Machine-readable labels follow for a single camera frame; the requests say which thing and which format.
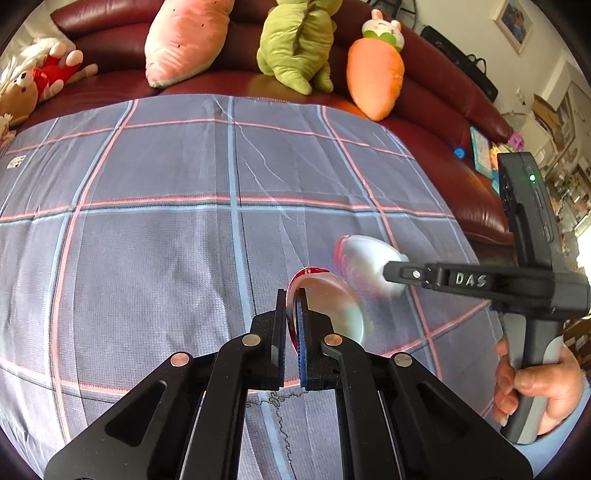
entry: pink pillow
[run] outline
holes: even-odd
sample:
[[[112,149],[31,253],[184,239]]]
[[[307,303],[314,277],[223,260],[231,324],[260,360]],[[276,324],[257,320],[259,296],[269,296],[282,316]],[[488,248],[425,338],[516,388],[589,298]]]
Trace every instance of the pink pillow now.
[[[234,0],[164,0],[146,39],[146,78],[166,88],[207,70],[222,51]]]

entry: gray checkered cloth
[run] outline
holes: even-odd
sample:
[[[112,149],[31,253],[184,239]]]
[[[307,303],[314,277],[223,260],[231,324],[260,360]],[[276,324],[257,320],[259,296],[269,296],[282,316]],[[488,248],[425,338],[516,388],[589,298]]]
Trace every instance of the gray checkered cloth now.
[[[0,158],[0,426],[39,474],[173,352],[218,350],[342,235],[475,262],[399,139],[315,105],[158,96],[19,134]],[[491,419],[501,335],[485,302],[367,300],[368,351],[406,350]],[[240,477],[342,478],[334,394],[248,398]]]

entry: tag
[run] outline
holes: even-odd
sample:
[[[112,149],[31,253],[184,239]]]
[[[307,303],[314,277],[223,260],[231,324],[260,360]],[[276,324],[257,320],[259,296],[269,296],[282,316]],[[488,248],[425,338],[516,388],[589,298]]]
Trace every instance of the tag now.
[[[26,155],[21,155],[20,157],[14,157],[10,161],[10,163],[7,165],[6,168],[16,168],[16,167],[18,167],[26,157],[27,157]]]

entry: green plush toy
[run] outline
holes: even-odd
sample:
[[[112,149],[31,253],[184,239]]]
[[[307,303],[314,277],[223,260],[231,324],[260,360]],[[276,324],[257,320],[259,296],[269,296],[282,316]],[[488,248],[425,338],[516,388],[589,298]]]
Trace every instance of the green plush toy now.
[[[343,0],[277,0],[262,29],[256,61],[265,75],[304,95],[312,86],[330,93],[329,53],[335,39],[332,17]]]

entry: sofa backrest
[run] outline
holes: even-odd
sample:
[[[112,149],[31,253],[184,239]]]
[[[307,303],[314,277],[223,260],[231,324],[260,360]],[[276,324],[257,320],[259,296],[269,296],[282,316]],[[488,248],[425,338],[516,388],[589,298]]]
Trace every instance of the sofa backrest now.
[[[163,0],[78,0],[53,12],[57,26],[100,72],[144,69],[145,39]],[[256,51],[262,25],[275,0],[236,0],[226,44],[212,69],[258,72]],[[330,53],[335,92],[350,98],[346,84],[347,53],[361,36],[371,7],[344,0],[333,17],[337,24]],[[491,141],[506,142],[513,130],[486,95],[435,47],[403,28],[406,73],[394,115],[417,124],[450,148],[471,155],[469,128],[475,125]]]

